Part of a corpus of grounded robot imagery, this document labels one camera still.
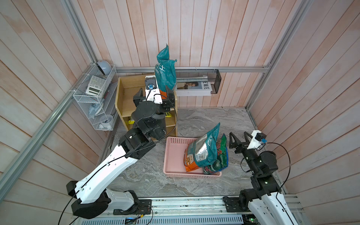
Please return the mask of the teal orange fertilizer bag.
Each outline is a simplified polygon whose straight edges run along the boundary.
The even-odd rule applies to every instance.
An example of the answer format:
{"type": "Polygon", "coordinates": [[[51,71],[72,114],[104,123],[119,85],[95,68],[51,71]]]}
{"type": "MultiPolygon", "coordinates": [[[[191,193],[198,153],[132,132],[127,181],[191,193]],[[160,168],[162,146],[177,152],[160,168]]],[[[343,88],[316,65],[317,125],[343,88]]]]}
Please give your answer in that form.
{"type": "Polygon", "coordinates": [[[165,99],[167,96],[167,88],[173,91],[176,85],[175,64],[177,60],[170,59],[169,46],[166,45],[166,47],[157,55],[157,61],[158,63],[155,66],[155,76],[161,98],[165,99]]]}
{"type": "Polygon", "coordinates": [[[184,166],[186,172],[210,166],[216,161],[218,157],[217,138],[219,129],[220,123],[203,136],[193,141],[186,148],[184,153],[184,166]]]}

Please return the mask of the green blue soil bag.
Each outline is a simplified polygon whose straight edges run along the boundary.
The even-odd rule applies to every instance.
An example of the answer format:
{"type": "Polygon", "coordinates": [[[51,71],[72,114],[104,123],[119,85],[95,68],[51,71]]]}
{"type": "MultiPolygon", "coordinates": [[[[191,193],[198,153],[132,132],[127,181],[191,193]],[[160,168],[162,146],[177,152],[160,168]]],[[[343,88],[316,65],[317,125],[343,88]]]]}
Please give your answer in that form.
{"type": "Polygon", "coordinates": [[[215,175],[222,170],[226,169],[229,164],[228,149],[227,149],[227,137],[225,134],[217,141],[217,158],[210,166],[203,168],[203,172],[206,175],[215,175]]]}

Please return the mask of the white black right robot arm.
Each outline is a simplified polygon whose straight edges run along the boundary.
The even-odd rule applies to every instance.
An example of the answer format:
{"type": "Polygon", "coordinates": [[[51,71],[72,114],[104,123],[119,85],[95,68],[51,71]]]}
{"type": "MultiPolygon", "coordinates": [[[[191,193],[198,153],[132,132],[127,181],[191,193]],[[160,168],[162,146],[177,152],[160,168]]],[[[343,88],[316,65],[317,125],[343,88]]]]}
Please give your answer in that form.
{"type": "Polygon", "coordinates": [[[244,132],[243,142],[234,133],[229,137],[229,147],[242,154],[249,166],[252,188],[242,190],[238,197],[223,197],[227,212],[251,212],[261,225],[296,225],[282,193],[283,186],[273,176],[278,170],[277,156],[263,150],[268,144],[266,134],[259,130],[244,132]]]}

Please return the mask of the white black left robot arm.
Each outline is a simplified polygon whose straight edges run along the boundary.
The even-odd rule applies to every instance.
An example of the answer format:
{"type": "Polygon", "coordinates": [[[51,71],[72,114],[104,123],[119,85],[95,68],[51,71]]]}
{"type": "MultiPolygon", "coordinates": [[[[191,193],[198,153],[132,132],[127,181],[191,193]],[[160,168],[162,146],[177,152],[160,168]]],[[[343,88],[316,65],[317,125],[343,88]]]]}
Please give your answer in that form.
{"type": "Polygon", "coordinates": [[[165,94],[155,93],[154,96],[160,97],[162,104],[143,96],[141,91],[134,96],[136,110],[131,115],[135,121],[132,129],[121,137],[110,155],[88,176],[66,185],[73,215],[92,219],[106,210],[131,215],[142,209],[133,190],[116,192],[107,187],[170,135],[166,130],[166,112],[175,108],[174,92],[166,88],[165,94]]]}

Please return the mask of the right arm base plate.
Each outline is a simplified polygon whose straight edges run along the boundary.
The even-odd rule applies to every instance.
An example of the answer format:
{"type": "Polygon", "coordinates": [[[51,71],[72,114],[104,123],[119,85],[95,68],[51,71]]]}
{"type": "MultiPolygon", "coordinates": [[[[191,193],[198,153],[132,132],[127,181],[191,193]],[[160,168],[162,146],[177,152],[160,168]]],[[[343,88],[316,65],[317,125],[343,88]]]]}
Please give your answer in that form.
{"type": "Polygon", "coordinates": [[[240,195],[239,197],[223,197],[223,202],[227,212],[250,212],[248,208],[248,199],[240,195]]]}

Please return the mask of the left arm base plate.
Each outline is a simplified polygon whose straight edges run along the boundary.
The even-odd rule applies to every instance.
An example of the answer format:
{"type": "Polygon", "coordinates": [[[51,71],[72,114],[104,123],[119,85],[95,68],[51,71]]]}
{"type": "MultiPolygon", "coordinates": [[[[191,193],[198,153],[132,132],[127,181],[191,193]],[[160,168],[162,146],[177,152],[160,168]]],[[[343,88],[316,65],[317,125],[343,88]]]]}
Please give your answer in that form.
{"type": "Polygon", "coordinates": [[[135,202],[133,206],[131,206],[128,210],[113,210],[113,215],[146,215],[151,214],[152,209],[152,200],[151,199],[140,199],[135,202]]]}

